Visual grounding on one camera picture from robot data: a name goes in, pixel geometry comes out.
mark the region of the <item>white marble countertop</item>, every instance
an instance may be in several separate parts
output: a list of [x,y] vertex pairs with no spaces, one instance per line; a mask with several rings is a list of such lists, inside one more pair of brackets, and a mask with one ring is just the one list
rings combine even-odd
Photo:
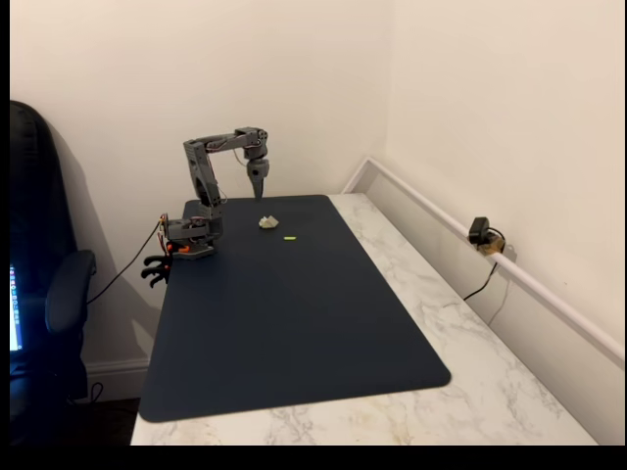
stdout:
[[365,196],[331,196],[453,380],[441,389],[149,423],[133,445],[594,445]]

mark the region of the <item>desk mat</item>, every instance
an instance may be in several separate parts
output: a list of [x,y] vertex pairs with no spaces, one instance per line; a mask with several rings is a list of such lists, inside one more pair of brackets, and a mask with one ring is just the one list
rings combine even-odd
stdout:
[[[188,202],[184,217],[197,206]],[[449,370],[326,196],[230,200],[223,213],[218,253],[172,266],[144,419],[449,383]],[[278,227],[260,229],[264,215]]]

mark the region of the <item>small white object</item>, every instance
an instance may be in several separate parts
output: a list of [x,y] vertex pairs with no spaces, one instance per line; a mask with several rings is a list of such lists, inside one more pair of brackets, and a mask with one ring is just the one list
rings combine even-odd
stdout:
[[262,217],[259,221],[259,226],[261,228],[276,228],[278,225],[278,220],[276,220],[273,216],[270,217]]

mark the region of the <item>white wall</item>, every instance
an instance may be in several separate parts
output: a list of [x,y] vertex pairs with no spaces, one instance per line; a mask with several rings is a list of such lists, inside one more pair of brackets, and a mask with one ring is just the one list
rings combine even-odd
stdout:
[[[386,0],[12,1],[11,99],[53,128],[78,244],[98,259],[91,292],[194,198],[185,140],[263,127],[269,196],[339,192],[383,150],[391,14]],[[213,162],[229,197],[252,195],[232,155]],[[165,286],[142,267],[90,308],[87,363],[150,353]]]
[[[624,343],[624,2],[398,0],[384,163]],[[389,183],[368,195],[462,295],[490,266]],[[470,301],[490,321],[506,281]],[[601,443],[625,376],[511,288],[494,330]]]

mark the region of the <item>black cable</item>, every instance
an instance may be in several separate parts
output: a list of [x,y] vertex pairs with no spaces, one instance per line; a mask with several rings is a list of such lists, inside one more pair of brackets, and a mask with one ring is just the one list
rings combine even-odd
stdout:
[[[500,232],[499,230],[497,230],[496,228],[492,228],[490,227],[488,230],[491,230],[499,235],[501,235],[501,238],[503,238],[503,246],[501,247],[501,253],[506,249],[506,236]],[[481,286],[479,289],[477,289],[476,291],[474,291],[472,294],[466,296],[463,301],[467,301],[468,299],[470,299],[473,296],[476,296],[477,294],[479,294],[481,291],[483,291],[486,287],[488,287],[488,284],[490,283],[490,279],[492,279],[492,276],[494,276],[494,273],[497,272],[497,268],[499,267],[499,264],[497,262],[494,263],[494,266],[492,266],[492,270],[490,271],[490,274],[488,275],[488,279],[486,279],[486,282],[483,286]]]
[[[100,391],[98,392],[98,395],[94,397],[94,389],[96,388],[97,385],[100,386]],[[91,386],[91,393],[89,394],[90,395],[89,404],[94,404],[96,401],[98,401],[98,398],[100,398],[104,390],[105,390],[105,386],[102,385],[102,382],[94,382],[94,384]]]
[[144,251],[144,248],[146,248],[146,245],[148,245],[148,242],[150,242],[150,239],[153,238],[153,235],[155,235],[155,232],[157,231],[157,229],[159,228],[159,225],[161,224],[161,221],[159,220],[159,222],[157,222],[157,225],[155,225],[155,228],[153,229],[153,231],[151,232],[150,236],[148,237],[148,239],[144,242],[144,244],[141,246],[141,248],[139,249],[139,251],[137,252],[137,255],[135,255],[135,258],[133,258],[129,264],[126,265],[126,267],[120,271],[116,277],[114,277],[111,282],[109,284],[107,284],[107,287],[105,287],[102,291],[100,291],[100,294],[98,294],[96,297],[94,297],[91,301],[88,301],[87,304],[91,304],[92,302],[94,302],[96,299],[98,299],[100,296],[102,296],[105,292],[107,292],[107,289],[109,289],[111,287],[111,285],[116,282],[118,280],[118,278],[120,276],[122,276],[124,274],[124,272],[130,268],[130,266],[135,262],[135,260],[137,258],[139,258],[139,255],[141,254],[141,252]]

